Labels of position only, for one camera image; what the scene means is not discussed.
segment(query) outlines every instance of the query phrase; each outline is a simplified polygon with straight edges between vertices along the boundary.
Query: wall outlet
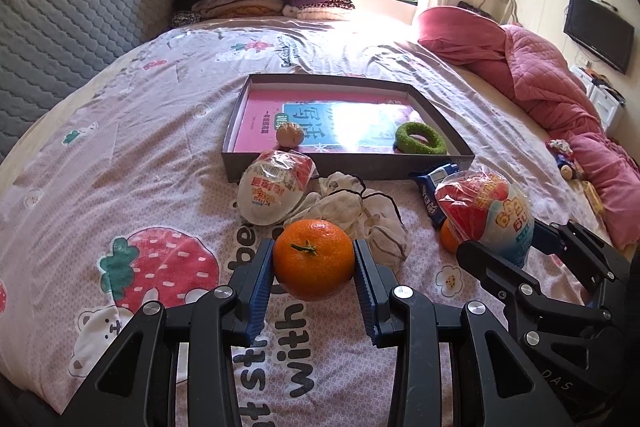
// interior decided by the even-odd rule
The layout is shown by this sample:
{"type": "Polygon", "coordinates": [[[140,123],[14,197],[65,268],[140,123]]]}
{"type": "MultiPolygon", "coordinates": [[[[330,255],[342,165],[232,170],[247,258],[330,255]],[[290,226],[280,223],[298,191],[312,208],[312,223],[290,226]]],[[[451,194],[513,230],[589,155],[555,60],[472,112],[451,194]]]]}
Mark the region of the wall outlet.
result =
{"type": "Polygon", "coordinates": [[[581,68],[591,68],[593,66],[593,63],[581,53],[578,53],[578,56],[575,57],[575,63],[581,68]]]}

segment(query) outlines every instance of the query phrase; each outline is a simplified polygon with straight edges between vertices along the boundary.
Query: walnut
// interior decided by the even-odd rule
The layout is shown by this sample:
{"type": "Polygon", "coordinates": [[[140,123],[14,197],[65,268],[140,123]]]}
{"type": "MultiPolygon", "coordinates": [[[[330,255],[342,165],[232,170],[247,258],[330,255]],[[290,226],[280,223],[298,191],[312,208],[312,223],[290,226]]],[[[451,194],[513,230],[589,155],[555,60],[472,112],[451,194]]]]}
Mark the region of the walnut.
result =
{"type": "Polygon", "coordinates": [[[305,139],[305,133],[297,123],[283,123],[276,131],[276,140],[281,147],[286,149],[295,149],[305,139]]]}

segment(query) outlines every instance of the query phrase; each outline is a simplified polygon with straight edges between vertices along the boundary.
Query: white cabinet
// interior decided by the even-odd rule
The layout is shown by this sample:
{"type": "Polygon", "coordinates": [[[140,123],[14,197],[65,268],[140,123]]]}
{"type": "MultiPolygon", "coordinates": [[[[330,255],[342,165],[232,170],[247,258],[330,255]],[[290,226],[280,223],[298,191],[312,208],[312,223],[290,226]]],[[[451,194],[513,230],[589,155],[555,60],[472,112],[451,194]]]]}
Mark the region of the white cabinet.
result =
{"type": "Polygon", "coordinates": [[[623,106],[611,93],[600,89],[598,86],[593,87],[589,100],[591,100],[600,115],[605,134],[611,136],[622,117],[623,106]]]}
{"type": "Polygon", "coordinates": [[[593,79],[582,71],[578,66],[571,66],[570,71],[584,84],[585,89],[587,90],[587,96],[591,96],[593,92],[593,88],[596,87],[591,82],[593,79]]]}

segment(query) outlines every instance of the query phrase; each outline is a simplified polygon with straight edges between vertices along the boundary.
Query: blue snack package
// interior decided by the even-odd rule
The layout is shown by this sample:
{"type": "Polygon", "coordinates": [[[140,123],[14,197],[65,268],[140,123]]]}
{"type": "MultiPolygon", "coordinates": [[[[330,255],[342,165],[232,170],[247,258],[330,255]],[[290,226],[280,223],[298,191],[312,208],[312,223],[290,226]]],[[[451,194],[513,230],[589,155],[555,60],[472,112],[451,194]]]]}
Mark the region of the blue snack package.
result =
{"type": "Polygon", "coordinates": [[[455,163],[448,163],[430,172],[409,172],[409,177],[418,185],[418,188],[420,188],[422,201],[424,201],[424,206],[427,208],[427,214],[431,218],[433,228],[436,230],[439,230],[444,220],[447,219],[447,216],[444,215],[444,212],[436,201],[436,187],[444,178],[459,171],[460,169],[458,169],[455,163]]]}

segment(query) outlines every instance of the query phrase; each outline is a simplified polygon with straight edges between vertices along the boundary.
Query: plastic bag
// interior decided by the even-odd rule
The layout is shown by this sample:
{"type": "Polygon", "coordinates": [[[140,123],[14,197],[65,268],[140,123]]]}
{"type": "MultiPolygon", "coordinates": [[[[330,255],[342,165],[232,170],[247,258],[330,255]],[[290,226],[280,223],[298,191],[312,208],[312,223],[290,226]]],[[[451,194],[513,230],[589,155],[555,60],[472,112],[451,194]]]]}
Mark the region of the plastic bag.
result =
{"type": "Polygon", "coordinates": [[[242,174],[240,215],[254,225],[279,223],[302,199],[309,179],[317,175],[309,156],[279,150],[261,153],[242,174]]]}
{"type": "Polygon", "coordinates": [[[533,238],[534,218],[528,198],[492,171],[462,171],[436,188],[436,200],[460,242],[479,241],[522,268],[533,238]]]}
{"type": "Polygon", "coordinates": [[[409,255],[411,238],[394,200],[342,172],[320,178],[318,186],[319,191],[306,195],[285,225],[300,219],[325,219],[350,239],[365,239],[377,264],[398,269],[409,255]]]}

